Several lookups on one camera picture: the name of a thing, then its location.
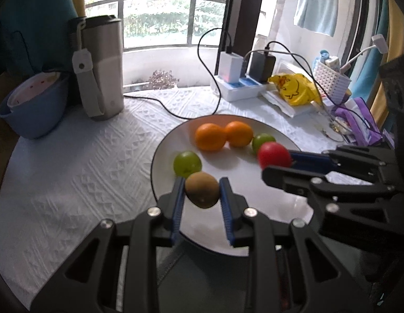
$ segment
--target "metal rivet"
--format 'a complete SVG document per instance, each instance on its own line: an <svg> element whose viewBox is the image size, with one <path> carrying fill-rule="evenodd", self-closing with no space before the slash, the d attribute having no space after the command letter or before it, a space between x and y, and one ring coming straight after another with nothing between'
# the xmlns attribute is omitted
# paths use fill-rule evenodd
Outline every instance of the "metal rivet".
<svg viewBox="0 0 404 313"><path fill-rule="evenodd" d="M325 209L327 210L327 212L336 213L340 210L340 206L338 206L337 204L330 203L326 205Z"/></svg>
<svg viewBox="0 0 404 313"><path fill-rule="evenodd" d="M105 229L111 228L111 227L113 226L113 221L112 221L112 220L109 220L109 219L103 219L103 220L100 222L100 226L101 226L102 228L105 228Z"/></svg>
<svg viewBox="0 0 404 313"><path fill-rule="evenodd" d="M302 219L296 218L293 219L292 225L295 226L296 228L303 228L305 227L306 223Z"/></svg>
<svg viewBox="0 0 404 313"><path fill-rule="evenodd" d="M149 216L159 216L161 214L161 209L159 209L158 207L148 208L147 214Z"/></svg>
<svg viewBox="0 0 404 313"><path fill-rule="evenodd" d="M253 217L257 216L258 212L255 208L248 207L248 208L244 209L244 214L246 216L248 216L249 218L253 218Z"/></svg>
<svg viewBox="0 0 404 313"><path fill-rule="evenodd" d="M310 182L312 182L314 185L319 185L323 182L321 178L311 178Z"/></svg>

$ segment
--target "woven plastic basket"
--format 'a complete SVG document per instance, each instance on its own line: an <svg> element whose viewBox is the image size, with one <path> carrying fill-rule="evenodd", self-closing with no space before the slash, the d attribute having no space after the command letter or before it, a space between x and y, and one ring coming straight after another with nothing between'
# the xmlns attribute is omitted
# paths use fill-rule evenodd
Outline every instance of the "woven plastic basket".
<svg viewBox="0 0 404 313"><path fill-rule="evenodd" d="M340 104L351 83L349 77L335 72L320 61L316 62L313 76L325 89L331 100L336 104Z"/></svg>

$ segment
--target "white tablecloth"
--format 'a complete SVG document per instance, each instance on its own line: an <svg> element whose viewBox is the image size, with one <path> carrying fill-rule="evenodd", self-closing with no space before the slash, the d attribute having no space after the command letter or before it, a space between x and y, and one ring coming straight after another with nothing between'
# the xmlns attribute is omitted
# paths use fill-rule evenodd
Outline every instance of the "white tablecloth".
<svg viewBox="0 0 404 313"><path fill-rule="evenodd" d="M158 98L187 117L210 114L217 102L208 87L133 95ZM264 99L223 100L219 113L263 121L305 151L337 145L316 129L316 116L289 119ZM77 107L46 137L18 141L0 194L0 272L27 307L102 218L125 221L155 204L151 159L181 122L156 102L127 98L124 111L108 121L94 122Z"/></svg>

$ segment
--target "plate rim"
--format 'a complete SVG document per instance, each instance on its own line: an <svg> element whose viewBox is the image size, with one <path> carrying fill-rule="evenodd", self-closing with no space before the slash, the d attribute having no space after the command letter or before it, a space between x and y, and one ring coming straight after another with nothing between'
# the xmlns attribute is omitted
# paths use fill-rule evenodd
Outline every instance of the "plate rim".
<svg viewBox="0 0 404 313"><path fill-rule="evenodd" d="M276 130L277 132L279 132L280 134L282 134L283 136L285 136L286 138L288 138L291 142L293 142L293 144L296 146L296 148L297 148L299 151L301 151L300 147L299 147L291 138L289 138L286 134L283 134L280 130L274 128L273 126L270 126L269 124L267 124L267 123L265 123L265 122L263 122L263 121L260 121L260 120L257 120L257 119L253 119L253 118L249 118L249 117L247 117L247 116L241 116L241 115L235 115L235 114L210 114L210 115L198 116L197 118L194 118L194 119L191 119L191 120L186 120L186 121L182 122L180 125L174 127L172 130L170 130L170 131L164 136L164 138L163 138L163 139L160 141L160 143L157 145L157 148L155 149L154 154L153 154L153 157L152 157L152 159L151 159L150 183L151 183L151 191L153 192L153 196L154 196L154 198L155 198L156 203L159 202L159 199L157 198L157 196L156 196L156 194L155 194L155 190L154 190L154 183L153 183L153 165L154 165L154 157L155 157L155 155L157 154L157 151L159 150L161 144L163 143L163 141L168 137L168 135L169 135L171 132L173 132L176 128L179 128L181 125L184 125L185 123L187 123L187 122L189 122L189 121L193 121L193 120L200 119L200 118L208 118L208 117L211 117L211 116L234 116L234 117L238 117L238 118L245 118L245 119L250 119L250 120L252 120L252 121L257 121L257 122L259 122L259 123L262 123L262 124L264 124L264 125L267 125L267 126L273 128L274 130ZM197 247L199 247L199 248L201 248L201 249L203 249L203 250L205 250L205 251L208 251L208 252L211 252L211 253L217 253L217 254L220 254L220 255L226 255L226 256L228 256L228 257L248 257L248 255L247 255L247 256L245 256L245 255L229 255L229 254L226 254L226 253L222 253L222 252L217 252L217 251L214 251L214 250L210 250L209 248L207 248L207 247L205 247L205 246L202 246L201 244L199 244L199 243L195 242L194 240L190 239L187 235L185 235L184 233L182 233L182 231L179 230L179 233L180 233L180 235L183 236L183 238L185 238L188 242L194 244L195 246L197 246Z"/></svg>

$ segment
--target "brown ball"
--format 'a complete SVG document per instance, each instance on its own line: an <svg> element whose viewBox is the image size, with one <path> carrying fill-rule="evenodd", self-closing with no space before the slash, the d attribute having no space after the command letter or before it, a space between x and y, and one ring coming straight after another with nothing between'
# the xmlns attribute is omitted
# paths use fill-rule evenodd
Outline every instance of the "brown ball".
<svg viewBox="0 0 404 313"><path fill-rule="evenodd" d="M184 184L186 195L199 208L211 208L219 199L219 183L205 172L191 174Z"/></svg>

